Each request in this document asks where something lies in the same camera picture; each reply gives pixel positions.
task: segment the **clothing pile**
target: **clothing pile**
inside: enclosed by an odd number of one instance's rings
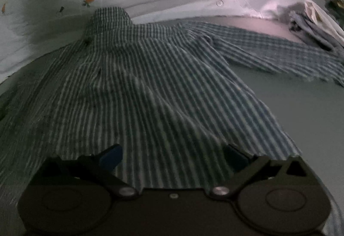
[[[337,1],[336,5],[341,9],[344,25],[344,4],[341,5],[340,2]],[[289,29],[295,36],[307,45],[322,48],[344,61],[344,30],[339,26],[336,16],[331,15],[328,10],[322,10],[311,0],[305,1],[305,11],[291,11],[289,15]]]

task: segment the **gray cloth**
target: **gray cloth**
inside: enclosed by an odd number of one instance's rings
[[[300,155],[231,62],[344,86],[344,67],[321,49],[207,23],[134,25],[121,8],[97,10],[83,39],[48,57],[0,97],[0,235],[22,232],[16,204],[47,156],[121,144],[114,174],[140,190],[230,179],[228,142],[272,159]],[[324,233],[343,235],[327,194]]]
[[[312,22],[305,12],[290,12],[290,31],[307,45],[320,47],[344,61],[344,48],[330,34]]]

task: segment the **gray garment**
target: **gray garment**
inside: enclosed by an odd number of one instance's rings
[[[330,34],[312,22],[305,12],[290,12],[290,31],[307,45],[320,47],[344,61],[344,48]]]
[[[121,144],[114,174],[140,190],[221,184],[233,176],[228,142],[273,159],[300,155],[233,62],[344,87],[344,67],[319,48],[201,22],[134,25],[121,8],[97,10],[84,39],[50,53],[0,97],[0,235],[23,233],[16,203],[47,156]],[[344,235],[326,192],[323,231]]]

